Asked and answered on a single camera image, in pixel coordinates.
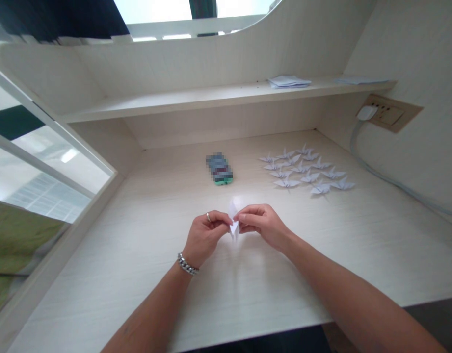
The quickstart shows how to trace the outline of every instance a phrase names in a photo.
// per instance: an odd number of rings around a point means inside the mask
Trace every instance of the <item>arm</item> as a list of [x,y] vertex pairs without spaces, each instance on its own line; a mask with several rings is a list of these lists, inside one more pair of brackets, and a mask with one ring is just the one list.
[[[193,220],[182,254],[197,269],[212,255],[232,220],[226,213],[209,212]],[[102,353],[165,352],[192,275],[174,263],[149,296],[103,348]]]
[[362,352],[445,352],[406,311],[371,284],[291,232],[269,205],[236,216],[240,232],[258,232],[301,272],[347,337]]

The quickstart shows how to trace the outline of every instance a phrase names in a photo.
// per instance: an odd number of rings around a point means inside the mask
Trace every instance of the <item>bracelet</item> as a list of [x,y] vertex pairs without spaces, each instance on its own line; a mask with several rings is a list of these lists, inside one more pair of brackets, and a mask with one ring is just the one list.
[[198,270],[197,268],[188,265],[187,261],[185,260],[181,252],[178,253],[177,260],[180,267],[187,271],[190,275],[194,276],[195,274],[200,272],[200,270]]

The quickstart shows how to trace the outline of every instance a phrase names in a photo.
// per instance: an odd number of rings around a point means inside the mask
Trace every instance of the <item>forearm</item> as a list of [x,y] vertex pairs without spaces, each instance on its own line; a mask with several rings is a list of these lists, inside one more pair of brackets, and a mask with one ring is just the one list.
[[444,352],[406,311],[351,271],[290,236],[283,251],[362,352]]
[[164,352],[192,276],[175,263],[102,353]]

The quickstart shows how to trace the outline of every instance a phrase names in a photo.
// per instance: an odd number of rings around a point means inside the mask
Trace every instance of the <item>electrical outlet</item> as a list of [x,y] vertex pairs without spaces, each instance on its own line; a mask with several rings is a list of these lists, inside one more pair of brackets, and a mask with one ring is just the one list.
[[370,94],[363,106],[378,108],[369,122],[397,133],[406,126],[423,108],[417,105]]

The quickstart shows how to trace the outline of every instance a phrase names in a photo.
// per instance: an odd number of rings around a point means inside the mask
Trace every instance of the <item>white desk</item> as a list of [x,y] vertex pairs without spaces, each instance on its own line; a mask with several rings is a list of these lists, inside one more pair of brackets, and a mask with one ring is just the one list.
[[[304,142],[355,189],[312,198],[275,188],[257,160]],[[223,152],[234,183],[215,186],[205,156]],[[452,225],[361,169],[316,131],[149,150],[92,226],[10,348],[99,352],[149,294],[211,209],[267,202],[318,250],[406,306],[452,297]],[[187,293],[171,341],[182,351],[329,321],[294,267],[257,234],[225,235]]]

